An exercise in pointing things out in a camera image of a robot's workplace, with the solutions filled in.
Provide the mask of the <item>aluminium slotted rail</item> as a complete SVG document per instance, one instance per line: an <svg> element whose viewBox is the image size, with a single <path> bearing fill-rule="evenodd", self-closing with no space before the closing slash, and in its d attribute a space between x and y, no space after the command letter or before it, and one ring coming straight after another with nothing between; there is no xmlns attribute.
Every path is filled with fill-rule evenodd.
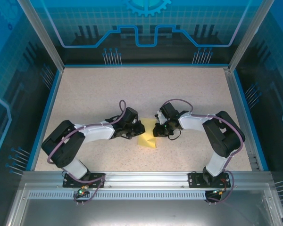
<svg viewBox="0 0 283 226"><path fill-rule="evenodd" d="M263 171L264 169L259 157L258 147L243 103L243 95L239 90L234 74L230 72L228 68L224 69L224 73L236 114L236 116L232 118L236 120L236 124L245 135L242 150L231 159L227 169L235 171Z"/></svg>

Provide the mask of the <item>aluminium frame post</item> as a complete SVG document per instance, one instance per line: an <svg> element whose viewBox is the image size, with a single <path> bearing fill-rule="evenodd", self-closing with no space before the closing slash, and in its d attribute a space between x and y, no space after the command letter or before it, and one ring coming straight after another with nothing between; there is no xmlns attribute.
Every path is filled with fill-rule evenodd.
<svg viewBox="0 0 283 226"><path fill-rule="evenodd" d="M253 37L258 32L259 27L261 26L263 20L265 19L273 3L274 0L262 0L258 10L256 11L248 29L246 30L237 50L235 51L229 63L229 68L228 68L229 73L233 73L234 70L236 69L238 63L242 59Z"/></svg>
<svg viewBox="0 0 283 226"><path fill-rule="evenodd" d="M25 13L27 19L29 20L30 24L34 28L36 34L38 35L39 39L41 40L42 44L44 45L47 53L51 57L53 63L57 67L60 72L64 72L64 63L60 58L57 49L55 48L50 36L48 35L43 23L41 22L37 12L35 11L34 7L32 6L30 0L17 0L19 5L21 6L23 12Z"/></svg>

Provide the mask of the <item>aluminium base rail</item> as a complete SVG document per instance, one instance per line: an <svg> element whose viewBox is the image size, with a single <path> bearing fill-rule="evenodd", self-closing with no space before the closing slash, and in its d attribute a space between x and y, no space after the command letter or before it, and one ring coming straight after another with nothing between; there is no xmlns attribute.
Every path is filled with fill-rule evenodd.
<svg viewBox="0 0 283 226"><path fill-rule="evenodd" d="M231 185L239 189L262 189L273 185L269 171L234 171ZM29 188L62 187L62 176L58 171L27 171L20 185ZM191 179L187 172L106 172L105 189L187 189Z"/></svg>

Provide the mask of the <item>yellow cloth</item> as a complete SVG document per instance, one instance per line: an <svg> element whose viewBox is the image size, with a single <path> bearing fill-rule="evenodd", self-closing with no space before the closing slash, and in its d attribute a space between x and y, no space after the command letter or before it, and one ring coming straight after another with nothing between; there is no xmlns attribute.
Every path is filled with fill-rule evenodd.
<svg viewBox="0 0 283 226"><path fill-rule="evenodd" d="M150 118L141 118L141 123L145 127L145 132L138 136L137 145L156 148L156 138L153 135L156 120Z"/></svg>

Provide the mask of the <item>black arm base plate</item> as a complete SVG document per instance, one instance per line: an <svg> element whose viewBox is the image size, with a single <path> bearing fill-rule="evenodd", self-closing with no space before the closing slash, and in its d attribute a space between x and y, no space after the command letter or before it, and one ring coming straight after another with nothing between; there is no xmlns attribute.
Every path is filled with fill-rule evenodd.
<svg viewBox="0 0 283 226"><path fill-rule="evenodd" d="M94 181L92 183L81 183L75 179L73 179L68 173L64 175L62 187L63 188L81 188L83 186L88 186L89 188L96 188L100 184L100 182L103 182L103 184L100 186L102 188L104 186L104 176L106 174L104 173L90 173L87 172L82 178L79 180L82 181Z"/></svg>
<svg viewBox="0 0 283 226"><path fill-rule="evenodd" d="M216 177L210 174L192 171L187 174L189 188L230 188L231 181L228 173L220 173Z"/></svg>

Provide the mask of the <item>blue table border strip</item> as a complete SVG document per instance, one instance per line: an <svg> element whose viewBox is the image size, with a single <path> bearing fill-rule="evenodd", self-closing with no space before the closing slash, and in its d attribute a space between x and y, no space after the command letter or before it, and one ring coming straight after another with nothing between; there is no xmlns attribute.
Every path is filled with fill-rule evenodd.
<svg viewBox="0 0 283 226"><path fill-rule="evenodd" d="M251 150L256 157L258 170L260 171L269 171L269 167L267 165L264 152L259 141L258 133L256 131L253 118L250 113L250 108L247 104L245 92L242 88L242 84L240 82L238 73L236 70L233 72L233 79L237 86L239 97L241 98L241 106L243 108L243 114L245 115L245 119L243 122L246 124L246 144L249 146L247 150Z"/></svg>
<svg viewBox="0 0 283 226"><path fill-rule="evenodd" d="M50 115L53 109L53 105L57 96L58 88L62 78L62 72L57 70L53 84L50 89L50 93L46 102L46 106L43 111L43 115L40 121L40 125L36 134L35 141L31 150L31 154L26 166L26 171L34 171L36 163L38 161L38 156L41 151L41 145L45 136L45 132L49 123Z"/></svg>
<svg viewBox="0 0 283 226"><path fill-rule="evenodd" d="M228 68L228 64L122 64L122 65L65 65L65 68L129 68L129 67L204 67Z"/></svg>

